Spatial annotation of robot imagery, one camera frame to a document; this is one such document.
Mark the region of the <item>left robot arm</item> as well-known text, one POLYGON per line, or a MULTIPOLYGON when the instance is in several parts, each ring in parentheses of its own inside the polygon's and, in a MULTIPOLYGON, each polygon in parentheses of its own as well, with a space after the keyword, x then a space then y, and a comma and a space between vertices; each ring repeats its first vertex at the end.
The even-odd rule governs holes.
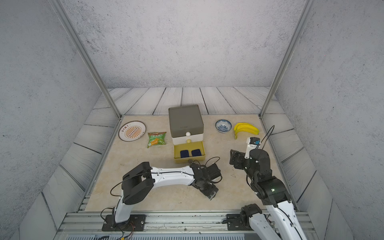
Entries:
POLYGON ((131 215, 135 205, 142 202, 153 189, 183 185, 199 190, 212 200, 219 189, 215 184, 223 179, 217 164, 210 166, 190 164, 181 168, 156 168, 149 162, 143 162, 123 176, 119 183, 121 194, 112 213, 102 218, 103 232, 142 231, 145 215, 131 215))

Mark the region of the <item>three-tier drawer cabinet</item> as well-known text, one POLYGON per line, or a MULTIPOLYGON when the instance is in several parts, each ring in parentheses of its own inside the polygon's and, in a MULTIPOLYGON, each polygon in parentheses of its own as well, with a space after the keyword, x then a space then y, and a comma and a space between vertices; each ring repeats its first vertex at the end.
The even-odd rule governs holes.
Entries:
POLYGON ((169 108, 169 123, 177 164, 202 162, 206 159, 204 147, 204 122, 198 105, 169 108), (202 156, 193 157, 192 150, 200 149, 202 156), (180 151, 188 150, 189 158, 180 158, 180 151))

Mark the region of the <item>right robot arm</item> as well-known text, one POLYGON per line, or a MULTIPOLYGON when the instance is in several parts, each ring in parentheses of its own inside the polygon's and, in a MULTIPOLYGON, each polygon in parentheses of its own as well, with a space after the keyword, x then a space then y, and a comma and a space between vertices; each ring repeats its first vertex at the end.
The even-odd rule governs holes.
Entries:
POLYGON ((247 178, 251 180, 250 188, 267 208, 278 232, 256 204, 242 207, 240 223, 244 228, 256 232, 261 240, 306 239, 296 216, 292 198, 284 183, 273 176, 270 156, 266 151, 253 149, 248 153, 241 153, 231 150, 230 165, 245 171, 247 178))

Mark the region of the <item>navy brooch box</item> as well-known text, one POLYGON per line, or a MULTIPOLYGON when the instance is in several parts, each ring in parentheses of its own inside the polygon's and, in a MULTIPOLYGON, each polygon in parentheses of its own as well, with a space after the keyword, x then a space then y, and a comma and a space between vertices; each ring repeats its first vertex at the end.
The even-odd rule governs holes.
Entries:
POLYGON ((189 158, 190 154, 188 150, 182 150, 180 151, 180 158, 189 158))
POLYGON ((199 157, 203 155, 200 149, 192 150, 191 154, 193 157, 199 157))

